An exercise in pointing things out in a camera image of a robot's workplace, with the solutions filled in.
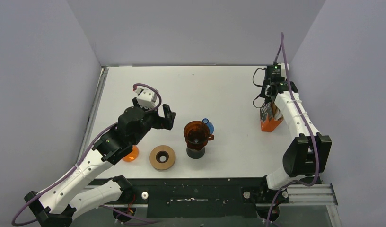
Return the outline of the amber plastic coffee dripper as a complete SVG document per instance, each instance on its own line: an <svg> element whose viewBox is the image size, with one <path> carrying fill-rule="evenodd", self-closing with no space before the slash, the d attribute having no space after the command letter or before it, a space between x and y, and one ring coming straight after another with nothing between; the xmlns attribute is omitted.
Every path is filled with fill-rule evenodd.
<svg viewBox="0 0 386 227"><path fill-rule="evenodd" d="M184 127L186 145L192 150L202 150L208 141L214 140L209 127L201 121L192 121Z"/></svg>

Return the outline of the orange coffee filter box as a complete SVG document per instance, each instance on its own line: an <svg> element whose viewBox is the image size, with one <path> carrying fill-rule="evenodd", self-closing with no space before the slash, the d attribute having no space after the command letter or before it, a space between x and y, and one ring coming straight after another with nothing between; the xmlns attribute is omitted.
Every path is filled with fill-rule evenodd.
<svg viewBox="0 0 386 227"><path fill-rule="evenodd" d="M265 132L273 132L282 122L284 118L282 112L273 101L263 103L260 108L261 130Z"/></svg>

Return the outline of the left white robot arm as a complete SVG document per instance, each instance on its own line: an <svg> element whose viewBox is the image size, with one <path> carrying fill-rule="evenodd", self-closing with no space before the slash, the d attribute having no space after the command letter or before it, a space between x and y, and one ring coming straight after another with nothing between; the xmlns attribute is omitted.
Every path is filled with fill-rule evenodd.
<svg viewBox="0 0 386 227"><path fill-rule="evenodd" d="M105 203L130 201L132 186L122 175L91 190L82 190L130 154L151 129L171 130L176 113L167 104L163 111L161 117L157 111L146 112L137 105L127 108L117 123L94 139L81 160L61 180L41 192L30 192L25 200L40 226L68 227L80 215Z"/></svg>

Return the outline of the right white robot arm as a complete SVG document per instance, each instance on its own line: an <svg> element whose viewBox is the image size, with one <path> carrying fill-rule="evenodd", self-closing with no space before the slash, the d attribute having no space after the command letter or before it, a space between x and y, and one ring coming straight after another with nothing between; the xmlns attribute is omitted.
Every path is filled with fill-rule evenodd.
<svg viewBox="0 0 386 227"><path fill-rule="evenodd" d="M325 170L332 140L322 135L311 122L293 82L283 76L282 65L268 65L260 97L261 129L272 132L281 122L288 126L292 142L285 151L281 166L266 176L269 189L277 190L303 176L313 176Z"/></svg>

